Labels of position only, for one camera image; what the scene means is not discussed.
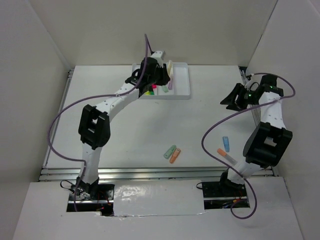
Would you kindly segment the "green pastel long highlighter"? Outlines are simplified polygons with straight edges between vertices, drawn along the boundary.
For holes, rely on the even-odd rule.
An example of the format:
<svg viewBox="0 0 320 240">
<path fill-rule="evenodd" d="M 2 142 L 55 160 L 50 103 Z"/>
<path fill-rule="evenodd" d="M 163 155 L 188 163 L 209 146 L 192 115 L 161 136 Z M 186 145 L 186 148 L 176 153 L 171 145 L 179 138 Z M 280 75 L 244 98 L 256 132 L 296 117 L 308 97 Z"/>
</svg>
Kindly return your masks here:
<svg viewBox="0 0 320 240">
<path fill-rule="evenodd" d="M 162 86 L 162 90 L 167 93 L 169 91 L 168 87 L 166 85 L 163 85 Z"/>
</svg>

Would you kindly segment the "pink pastel highlighter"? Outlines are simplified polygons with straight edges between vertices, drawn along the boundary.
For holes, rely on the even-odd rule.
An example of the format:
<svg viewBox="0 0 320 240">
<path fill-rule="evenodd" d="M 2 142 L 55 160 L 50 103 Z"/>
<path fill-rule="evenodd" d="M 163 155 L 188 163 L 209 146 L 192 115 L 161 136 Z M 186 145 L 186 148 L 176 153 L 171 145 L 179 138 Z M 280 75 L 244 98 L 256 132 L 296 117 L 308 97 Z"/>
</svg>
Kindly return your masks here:
<svg viewBox="0 0 320 240">
<path fill-rule="evenodd" d="M 168 83 L 168 89 L 169 89 L 169 90 L 172 90 L 172 89 L 173 89 L 174 75 L 171 74 L 169 77 L 170 77 L 170 81 L 169 81 L 169 83 Z"/>
</svg>

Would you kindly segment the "yellow pastel highlighter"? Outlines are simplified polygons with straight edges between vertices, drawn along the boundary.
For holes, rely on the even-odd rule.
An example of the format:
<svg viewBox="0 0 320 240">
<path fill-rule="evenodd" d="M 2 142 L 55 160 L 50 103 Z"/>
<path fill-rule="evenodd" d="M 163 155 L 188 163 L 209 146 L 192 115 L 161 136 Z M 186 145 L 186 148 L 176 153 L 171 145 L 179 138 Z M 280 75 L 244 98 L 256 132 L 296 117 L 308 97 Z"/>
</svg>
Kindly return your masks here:
<svg viewBox="0 0 320 240">
<path fill-rule="evenodd" d="M 173 74 L 173 62 L 171 60 L 167 63 L 167 73 L 169 76 Z"/>
</svg>

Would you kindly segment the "blue pastel highlighter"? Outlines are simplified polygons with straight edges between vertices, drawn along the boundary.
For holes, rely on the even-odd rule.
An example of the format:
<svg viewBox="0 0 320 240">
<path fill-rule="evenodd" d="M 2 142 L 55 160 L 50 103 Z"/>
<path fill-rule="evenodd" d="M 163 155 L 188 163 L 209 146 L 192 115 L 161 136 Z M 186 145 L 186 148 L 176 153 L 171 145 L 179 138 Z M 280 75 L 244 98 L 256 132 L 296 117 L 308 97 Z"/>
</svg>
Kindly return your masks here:
<svg viewBox="0 0 320 240">
<path fill-rule="evenodd" d="M 230 151 L 230 143 L 229 143 L 229 138 L 227 136 L 223 136 L 222 137 L 222 141 L 223 141 L 223 145 L 224 145 L 224 149 L 225 152 L 229 152 Z"/>
</svg>

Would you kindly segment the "orange pastel long highlighter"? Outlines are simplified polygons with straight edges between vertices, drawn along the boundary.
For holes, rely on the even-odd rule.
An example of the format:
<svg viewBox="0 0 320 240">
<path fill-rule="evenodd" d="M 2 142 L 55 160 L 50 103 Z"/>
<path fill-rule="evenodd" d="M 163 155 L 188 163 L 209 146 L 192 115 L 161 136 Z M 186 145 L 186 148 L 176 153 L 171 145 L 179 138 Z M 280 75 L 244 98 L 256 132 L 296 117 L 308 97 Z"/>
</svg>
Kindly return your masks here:
<svg viewBox="0 0 320 240">
<path fill-rule="evenodd" d="M 217 153 L 222 156 L 225 160 L 227 160 L 229 163 L 231 163 L 233 166 L 236 165 L 238 162 L 232 158 L 229 154 L 227 154 L 224 150 L 221 148 L 217 149 Z"/>
</svg>

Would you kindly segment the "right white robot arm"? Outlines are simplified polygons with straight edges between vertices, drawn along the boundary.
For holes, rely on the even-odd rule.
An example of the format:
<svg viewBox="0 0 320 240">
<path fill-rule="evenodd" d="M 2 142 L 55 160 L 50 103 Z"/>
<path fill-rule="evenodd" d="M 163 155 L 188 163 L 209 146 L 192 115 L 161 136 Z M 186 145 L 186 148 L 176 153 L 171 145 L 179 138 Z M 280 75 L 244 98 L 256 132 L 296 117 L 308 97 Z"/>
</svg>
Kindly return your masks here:
<svg viewBox="0 0 320 240">
<path fill-rule="evenodd" d="M 284 124 L 282 99 L 284 91 L 277 86 L 279 76 L 261 73 L 258 87 L 251 90 L 253 82 L 238 83 L 220 103 L 228 110 L 240 112 L 248 106 L 259 106 L 260 121 L 246 141 L 242 155 L 244 159 L 222 173 L 218 190 L 223 196 L 230 196 L 235 189 L 245 184 L 245 179 L 269 167 L 275 167 L 281 160 L 293 138 L 292 131 Z"/>
</svg>

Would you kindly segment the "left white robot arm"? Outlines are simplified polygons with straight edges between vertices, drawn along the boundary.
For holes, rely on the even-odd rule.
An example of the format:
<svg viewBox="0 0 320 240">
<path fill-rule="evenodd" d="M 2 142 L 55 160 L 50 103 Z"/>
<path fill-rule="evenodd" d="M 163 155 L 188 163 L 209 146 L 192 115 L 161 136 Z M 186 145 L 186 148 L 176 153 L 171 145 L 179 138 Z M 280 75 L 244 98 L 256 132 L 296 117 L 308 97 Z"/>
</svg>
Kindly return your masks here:
<svg viewBox="0 0 320 240">
<path fill-rule="evenodd" d="M 82 142 L 81 166 L 76 186 L 88 200 L 99 193 L 99 162 L 102 148 L 111 137 L 112 119 L 127 105 L 138 100 L 152 88 L 152 85 L 164 86 L 170 81 L 166 63 L 159 63 L 154 57 L 147 57 L 140 68 L 132 72 L 115 96 L 91 106 L 86 105 L 81 114 L 78 133 Z"/>
</svg>

